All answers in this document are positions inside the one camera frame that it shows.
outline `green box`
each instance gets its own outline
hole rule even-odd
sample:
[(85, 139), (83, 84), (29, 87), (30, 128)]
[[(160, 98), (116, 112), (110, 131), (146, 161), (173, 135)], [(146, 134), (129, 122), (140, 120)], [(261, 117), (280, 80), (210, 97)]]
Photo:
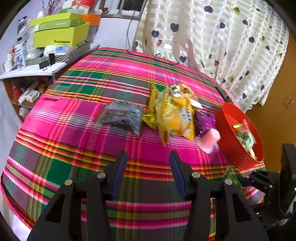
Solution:
[(54, 28), (34, 32), (34, 47), (42, 48), (47, 45), (73, 47), (87, 39), (89, 24), (85, 23), (73, 28)]
[(59, 21), (59, 20), (67, 20), (67, 19), (82, 20), (82, 15), (77, 14), (77, 13), (73, 13), (73, 12), (49, 15), (49, 16), (46, 16), (46, 17), (31, 20), (30, 21), (30, 27), (33, 27), (36, 24)]
[(34, 32), (38, 32), (41, 30), (47, 30), (47, 29), (54, 29), (54, 28), (72, 28), (79, 26), (81, 24), (85, 24), (86, 21), (83, 20), (73, 20), (73, 19), (67, 19), (67, 20), (58, 20), (48, 23), (41, 23), (36, 24), (34, 28)]

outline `orange box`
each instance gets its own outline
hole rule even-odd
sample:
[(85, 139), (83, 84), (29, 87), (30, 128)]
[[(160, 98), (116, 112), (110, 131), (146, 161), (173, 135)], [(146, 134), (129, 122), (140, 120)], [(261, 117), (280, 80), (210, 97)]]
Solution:
[(98, 14), (83, 14), (82, 20), (90, 23), (90, 26), (100, 25), (101, 15)]

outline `pink cup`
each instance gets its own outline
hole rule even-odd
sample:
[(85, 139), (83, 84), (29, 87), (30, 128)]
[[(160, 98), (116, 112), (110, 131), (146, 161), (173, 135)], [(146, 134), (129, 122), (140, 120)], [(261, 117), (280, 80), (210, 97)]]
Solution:
[(209, 129), (201, 138), (197, 139), (197, 145), (205, 153), (211, 153), (214, 144), (216, 144), (221, 139), (220, 133), (214, 129)]

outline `yellow box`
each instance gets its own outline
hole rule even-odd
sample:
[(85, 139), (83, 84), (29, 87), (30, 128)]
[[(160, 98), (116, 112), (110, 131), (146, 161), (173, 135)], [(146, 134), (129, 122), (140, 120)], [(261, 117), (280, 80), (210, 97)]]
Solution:
[(55, 28), (34, 32), (34, 47), (42, 48), (47, 45), (73, 47), (87, 39), (89, 23), (73, 28)]
[(83, 15), (81, 14), (77, 14), (73, 12), (49, 15), (46, 17), (31, 20), (30, 27), (35, 26), (36, 24), (47, 23), (47, 22), (58, 21), (58, 20), (67, 20), (67, 19), (82, 20), (82, 16)]

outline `window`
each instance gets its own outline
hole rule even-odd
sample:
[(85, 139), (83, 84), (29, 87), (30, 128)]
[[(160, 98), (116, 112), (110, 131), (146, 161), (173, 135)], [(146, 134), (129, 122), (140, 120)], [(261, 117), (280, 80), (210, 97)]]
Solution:
[(146, 1), (147, 0), (101, 0), (99, 8), (103, 10), (102, 17), (105, 18), (132, 18), (140, 20)]

